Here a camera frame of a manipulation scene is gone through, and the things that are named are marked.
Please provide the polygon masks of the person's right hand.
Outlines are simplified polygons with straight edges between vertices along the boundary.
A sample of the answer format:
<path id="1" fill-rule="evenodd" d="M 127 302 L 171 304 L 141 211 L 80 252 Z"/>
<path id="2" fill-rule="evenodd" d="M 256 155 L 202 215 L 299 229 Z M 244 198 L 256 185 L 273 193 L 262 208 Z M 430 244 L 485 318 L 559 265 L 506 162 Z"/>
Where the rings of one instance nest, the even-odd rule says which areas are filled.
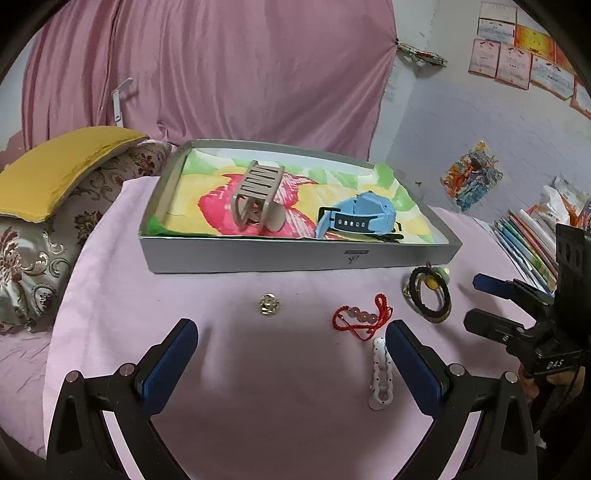
<path id="1" fill-rule="evenodd" d="M 519 382 L 523 390 L 526 402 L 531 405 L 540 395 L 542 388 L 551 385 L 552 391 L 558 391 L 559 405 L 571 403 L 582 391 L 585 381 L 585 368 L 577 367 L 575 370 L 548 375 L 545 377 L 531 377 L 521 365 L 518 370 Z"/>

